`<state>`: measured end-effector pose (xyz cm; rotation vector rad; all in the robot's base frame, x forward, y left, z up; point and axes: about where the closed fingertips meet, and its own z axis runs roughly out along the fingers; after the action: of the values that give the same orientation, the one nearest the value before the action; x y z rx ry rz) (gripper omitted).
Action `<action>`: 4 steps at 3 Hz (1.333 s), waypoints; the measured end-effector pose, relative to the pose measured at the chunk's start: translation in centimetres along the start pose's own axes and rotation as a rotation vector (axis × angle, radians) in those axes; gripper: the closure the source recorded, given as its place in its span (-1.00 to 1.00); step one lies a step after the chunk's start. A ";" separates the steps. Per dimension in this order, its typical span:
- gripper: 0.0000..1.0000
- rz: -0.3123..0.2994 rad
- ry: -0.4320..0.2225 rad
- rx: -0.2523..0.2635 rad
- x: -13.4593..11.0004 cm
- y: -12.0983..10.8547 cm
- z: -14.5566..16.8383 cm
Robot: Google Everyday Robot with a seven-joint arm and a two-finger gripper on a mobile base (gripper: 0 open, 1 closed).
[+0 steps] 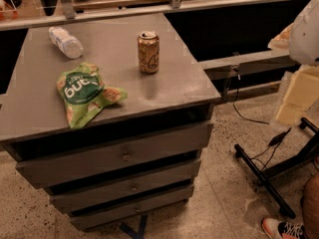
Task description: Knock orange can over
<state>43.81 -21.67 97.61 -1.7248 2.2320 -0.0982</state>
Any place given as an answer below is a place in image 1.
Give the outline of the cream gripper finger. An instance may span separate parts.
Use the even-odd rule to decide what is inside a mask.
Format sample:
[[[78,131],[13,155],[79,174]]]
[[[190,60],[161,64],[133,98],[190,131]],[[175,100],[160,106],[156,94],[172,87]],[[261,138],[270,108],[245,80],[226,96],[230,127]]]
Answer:
[[[268,48],[271,50],[288,50],[290,34],[293,29],[293,23],[283,29],[277,36],[272,38],[268,43]]]
[[[275,120],[294,125],[319,99],[319,66],[302,65],[290,80]]]

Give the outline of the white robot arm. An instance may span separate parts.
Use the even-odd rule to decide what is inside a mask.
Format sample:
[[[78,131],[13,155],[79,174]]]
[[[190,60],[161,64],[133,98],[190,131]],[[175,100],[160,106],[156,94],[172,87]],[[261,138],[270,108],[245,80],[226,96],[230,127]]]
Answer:
[[[300,64],[292,75],[275,120],[295,124],[319,99],[319,0],[310,0],[293,23],[270,40],[271,50],[286,50]]]

